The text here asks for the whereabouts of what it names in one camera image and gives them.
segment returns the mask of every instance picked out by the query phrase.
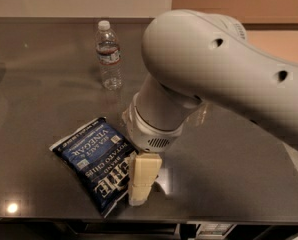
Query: dark table surface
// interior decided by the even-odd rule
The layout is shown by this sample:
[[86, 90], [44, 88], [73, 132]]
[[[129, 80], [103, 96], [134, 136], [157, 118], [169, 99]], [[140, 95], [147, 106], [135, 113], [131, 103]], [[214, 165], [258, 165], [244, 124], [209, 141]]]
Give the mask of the dark table surface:
[[[0, 218], [101, 220], [75, 174], [49, 146], [93, 118], [121, 120], [146, 69], [147, 23], [118, 21], [124, 86], [100, 83], [92, 19], [0, 19]], [[161, 154], [149, 200], [127, 198], [112, 221], [298, 223], [298, 172], [284, 146], [240, 116], [208, 103]], [[7, 207], [17, 203], [10, 214]]]

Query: plastic bottle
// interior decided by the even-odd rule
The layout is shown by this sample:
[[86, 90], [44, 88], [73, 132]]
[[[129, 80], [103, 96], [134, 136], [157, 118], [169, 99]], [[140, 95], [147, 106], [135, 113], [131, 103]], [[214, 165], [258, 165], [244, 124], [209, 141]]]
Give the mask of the plastic bottle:
[[116, 33], [110, 28], [109, 21], [98, 23], [96, 51], [102, 84], [108, 90], [119, 89], [122, 86], [120, 45]]

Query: bottle cap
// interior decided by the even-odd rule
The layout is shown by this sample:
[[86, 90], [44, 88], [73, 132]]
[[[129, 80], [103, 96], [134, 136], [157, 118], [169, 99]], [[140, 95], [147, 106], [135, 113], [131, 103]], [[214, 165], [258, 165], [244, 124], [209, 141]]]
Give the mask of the bottle cap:
[[107, 20], [102, 20], [98, 23], [99, 30], [108, 30], [110, 28], [110, 22]]

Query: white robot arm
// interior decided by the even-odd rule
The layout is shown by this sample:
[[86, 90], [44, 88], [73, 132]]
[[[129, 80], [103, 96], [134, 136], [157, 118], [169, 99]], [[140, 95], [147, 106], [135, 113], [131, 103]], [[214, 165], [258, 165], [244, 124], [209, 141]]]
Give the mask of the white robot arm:
[[142, 55], [150, 74], [126, 114], [140, 149], [165, 151], [186, 117], [208, 100], [298, 150], [298, 65], [248, 44], [235, 19], [167, 12], [145, 31]]

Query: blue chip bag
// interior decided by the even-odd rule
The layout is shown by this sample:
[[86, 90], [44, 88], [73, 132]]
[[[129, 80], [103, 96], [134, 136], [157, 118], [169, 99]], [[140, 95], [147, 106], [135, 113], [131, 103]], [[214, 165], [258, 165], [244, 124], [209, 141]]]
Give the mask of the blue chip bag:
[[50, 150], [77, 173], [102, 216], [127, 193], [129, 156], [136, 149], [105, 118], [80, 127]]

